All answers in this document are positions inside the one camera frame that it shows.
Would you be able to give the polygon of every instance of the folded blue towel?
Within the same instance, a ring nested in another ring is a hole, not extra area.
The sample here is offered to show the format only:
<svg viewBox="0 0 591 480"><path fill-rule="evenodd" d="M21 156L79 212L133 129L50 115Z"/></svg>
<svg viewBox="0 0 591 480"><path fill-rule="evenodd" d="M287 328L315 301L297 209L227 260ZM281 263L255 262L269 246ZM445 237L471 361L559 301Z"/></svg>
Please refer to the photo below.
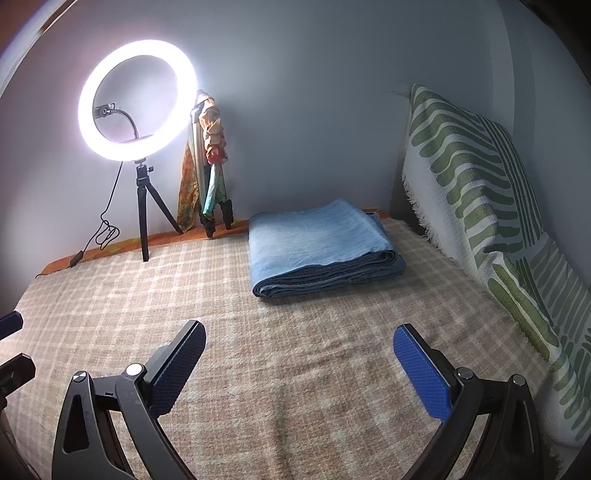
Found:
<svg viewBox="0 0 591 480"><path fill-rule="evenodd" d="M284 297L396 275L406 268L377 214L347 200L303 212L259 213L249 224L252 292Z"/></svg>

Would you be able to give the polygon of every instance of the blue blanket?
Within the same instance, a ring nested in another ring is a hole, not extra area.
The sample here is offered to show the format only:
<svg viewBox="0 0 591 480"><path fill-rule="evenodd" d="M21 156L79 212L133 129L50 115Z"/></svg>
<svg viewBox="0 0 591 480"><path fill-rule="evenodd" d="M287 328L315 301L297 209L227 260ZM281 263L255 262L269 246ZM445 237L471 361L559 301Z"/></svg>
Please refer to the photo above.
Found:
<svg viewBox="0 0 591 480"><path fill-rule="evenodd" d="M252 292L274 298L328 290L406 268L377 214L347 200L303 212L259 213L249 225Z"/></svg>

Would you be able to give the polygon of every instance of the metal screw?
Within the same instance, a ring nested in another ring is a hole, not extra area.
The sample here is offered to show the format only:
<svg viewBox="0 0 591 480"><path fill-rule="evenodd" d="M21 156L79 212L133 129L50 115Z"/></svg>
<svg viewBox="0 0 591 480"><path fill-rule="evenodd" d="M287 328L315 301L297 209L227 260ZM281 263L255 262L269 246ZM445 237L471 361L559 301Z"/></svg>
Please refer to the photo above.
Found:
<svg viewBox="0 0 591 480"><path fill-rule="evenodd" d="M125 373L130 377L135 377L142 372L143 366L141 364L131 364L125 369Z"/></svg>
<svg viewBox="0 0 591 480"><path fill-rule="evenodd" d="M464 380L470 380L474 376L474 372L470 370L468 367L458 368L457 374L460 378L463 378Z"/></svg>
<svg viewBox="0 0 591 480"><path fill-rule="evenodd" d="M79 372L76 372L74 374L74 376L72 377L72 380L74 382L81 382L86 378L86 372L84 372L84 370L81 370Z"/></svg>
<svg viewBox="0 0 591 480"><path fill-rule="evenodd" d="M523 387L525 385L525 378L523 378L521 375L513 375L513 383L515 385L519 385L520 387Z"/></svg>

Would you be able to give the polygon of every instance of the blue clamp pad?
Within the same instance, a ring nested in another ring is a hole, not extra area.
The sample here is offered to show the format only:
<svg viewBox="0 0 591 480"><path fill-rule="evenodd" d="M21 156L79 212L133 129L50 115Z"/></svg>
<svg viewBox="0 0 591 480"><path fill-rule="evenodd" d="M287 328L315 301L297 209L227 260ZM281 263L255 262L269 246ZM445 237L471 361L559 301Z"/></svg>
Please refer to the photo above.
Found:
<svg viewBox="0 0 591 480"><path fill-rule="evenodd" d="M154 418L169 413L177 401L193 368L205 349L205 327L195 322L185 337L169 354L150 388L150 413Z"/></svg>
<svg viewBox="0 0 591 480"><path fill-rule="evenodd" d="M0 340L19 331L22 328L21 314L16 310L0 318Z"/></svg>
<svg viewBox="0 0 591 480"><path fill-rule="evenodd" d="M450 385L404 325L396 328L392 345L428 414L445 422L452 412Z"/></svg>

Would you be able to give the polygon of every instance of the bed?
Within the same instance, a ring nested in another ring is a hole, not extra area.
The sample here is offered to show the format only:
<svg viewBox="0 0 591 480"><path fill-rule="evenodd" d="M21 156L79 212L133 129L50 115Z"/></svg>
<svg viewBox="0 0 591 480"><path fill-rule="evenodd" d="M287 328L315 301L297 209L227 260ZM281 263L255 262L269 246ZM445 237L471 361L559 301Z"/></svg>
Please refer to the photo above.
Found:
<svg viewBox="0 0 591 480"><path fill-rule="evenodd" d="M50 478L71 375L146 361L187 319L205 325L206 349L160 423L201 479L401 478L439 421L392 352L400 323L481 378L523 374L535 395L548 364L508 313L404 222L383 224L407 263L403 275L291 299L252 294L248 234L152 248L149 263L130 251L39 277L17 306L23 330L0 351L0 361L26 352L37 366L8 398L21 454ZM114 421L136 476L148 478Z"/></svg>

